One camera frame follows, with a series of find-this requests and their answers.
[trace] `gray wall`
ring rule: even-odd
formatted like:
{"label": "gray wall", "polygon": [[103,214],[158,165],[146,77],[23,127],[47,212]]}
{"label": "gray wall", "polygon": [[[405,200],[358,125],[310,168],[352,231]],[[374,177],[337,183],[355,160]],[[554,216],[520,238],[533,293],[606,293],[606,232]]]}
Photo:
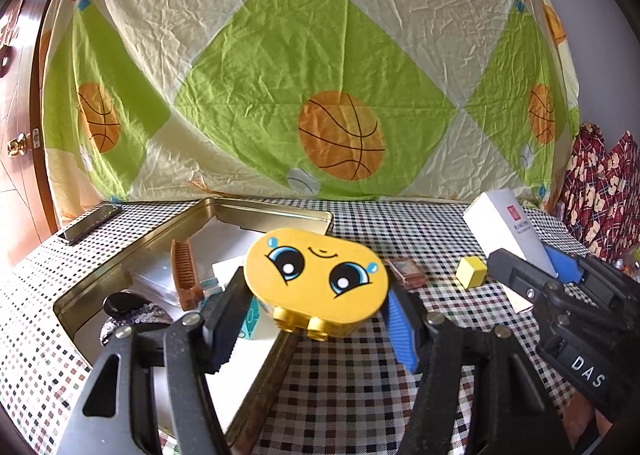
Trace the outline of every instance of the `gray wall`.
{"label": "gray wall", "polygon": [[602,128],[607,148],[625,130],[640,141],[640,46],[615,0],[551,0],[580,82],[580,118]]}

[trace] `wooden door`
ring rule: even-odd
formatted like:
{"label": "wooden door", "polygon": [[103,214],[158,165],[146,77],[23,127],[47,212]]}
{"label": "wooden door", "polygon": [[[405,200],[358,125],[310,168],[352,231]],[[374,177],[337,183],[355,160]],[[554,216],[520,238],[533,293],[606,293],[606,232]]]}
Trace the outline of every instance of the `wooden door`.
{"label": "wooden door", "polygon": [[40,138],[40,28],[49,2],[13,0],[0,22],[0,269],[58,229]]}

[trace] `red plaid fabric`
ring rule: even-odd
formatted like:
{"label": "red plaid fabric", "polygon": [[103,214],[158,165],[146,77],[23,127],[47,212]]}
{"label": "red plaid fabric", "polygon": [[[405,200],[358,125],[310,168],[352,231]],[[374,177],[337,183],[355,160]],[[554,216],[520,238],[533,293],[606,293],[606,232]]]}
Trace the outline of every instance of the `red plaid fabric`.
{"label": "red plaid fabric", "polygon": [[600,128],[585,124],[574,142],[561,194],[574,237],[604,260],[640,241],[640,149],[627,131],[605,152]]}

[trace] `checkered tablecloth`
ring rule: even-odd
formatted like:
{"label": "checkered tablecloth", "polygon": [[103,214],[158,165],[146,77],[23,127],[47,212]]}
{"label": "checkered tablecloth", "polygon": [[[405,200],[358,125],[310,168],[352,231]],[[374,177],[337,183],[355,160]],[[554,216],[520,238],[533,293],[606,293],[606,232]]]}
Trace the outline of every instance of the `checkered tablecloth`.
{"label": "checkered tablecloth", "polygon": [[[418,290],[428,309],[446,314],[460,326],[510,327],[556,406],[562,410],[567,405],[572,388],[536,355],[537,325],[530,314],[514,314],[496,282],[468,292],[455,284],[460,258],[482,257],[462,220],[462,204],[279,203],[331,211],[335,236],[365,244],[381,257],[414,258],[432,281]],[[45,242],[0,283],[0,402],[39,454],[55,452],[90,371],[55,318],[53,302],[88,272],[191,204],[127,204],[123,214],[76,247],[55,239]],[[528,213],[544,241],[567,252],[585,253],[559,221],[541,212]],[[346,339],[326,343],[304,339],[254,453],[394,454],[418,382],[418,376],[396,363],[385,325],[377,316]],[[471,367],[463,367],[452,454],[465,451],[472,395]],[[163,437],[162,443],[165,455],[177,451],[171,438]]]}

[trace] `smartphone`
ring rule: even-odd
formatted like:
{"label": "smartphone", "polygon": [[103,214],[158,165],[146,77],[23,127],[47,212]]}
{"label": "smartphone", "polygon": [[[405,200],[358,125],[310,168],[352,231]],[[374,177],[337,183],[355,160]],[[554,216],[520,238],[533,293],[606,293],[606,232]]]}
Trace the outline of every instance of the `smartphone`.
{"label": "smartphone", "polygon": [[70,228],[60,231],[58,233],[58,238],[65,242],[66,245],[76,245],[100,224],[106,222],[110,218],[113,218],[119,213],[122,213],[122,208],[120,206],[104,204],[90,215],[87,215],[79,222],[76,222]]}

